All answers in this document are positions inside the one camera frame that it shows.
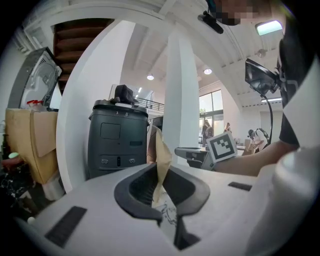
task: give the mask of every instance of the green object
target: green object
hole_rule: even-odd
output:
[[[14,152],[9,155],[9,158],[12,159],[12,158],[16,158],[17,156],[19,156],[19,153]]]

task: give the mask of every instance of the wire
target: wire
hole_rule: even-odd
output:
[[[260,94],[261,97],[263,97],[265,100],[266,100],[266,103],[268,103],[268,106],[269,106],[269,110],[270,110],[270,121],[271,121],[271,130],[270,130],[270,137],[269,137],[269,140],[268,140],[268,146],[271,144],[271,139],[272,139],[272,130],[274,128],[274,113],[272,112],[272,108],[271,108],[271,105],[270,105],[270,102],[268,100],[268,98],[261,94],[260,92],[258,92],[254,87],[252,88],[254,89],[258,94]]]

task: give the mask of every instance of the black rubber pad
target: black rubber pad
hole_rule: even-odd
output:
[[[243,183],[238,183],[238,182],[231,182],[228,186],[240,189],[240,190],[245,190],[245,191],[250,191],[252,186],[248,184],[243,184]]]
[[[69,237],[76,229],[78,223],[85,215],[87,209],[78,206],[73,206],[54,227],[45,235],[45,237],[63,248]]]

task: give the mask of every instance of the railing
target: railing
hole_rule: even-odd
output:
[[[144,98],[136,98],[139,103],[140,103],[140,107],[146,108],[146,109],[150,109],[150,110],[155,110],[155,111],[159,111],[162,114],[165,111],[165,105],[155,102],[155,101],[151,101],[148,99],[144,99]]]

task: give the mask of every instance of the dark gray trash bin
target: dark gray trash bin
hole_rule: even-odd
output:
[[[89,179],[147,163],[145,108],[97,100],[89,119]]]

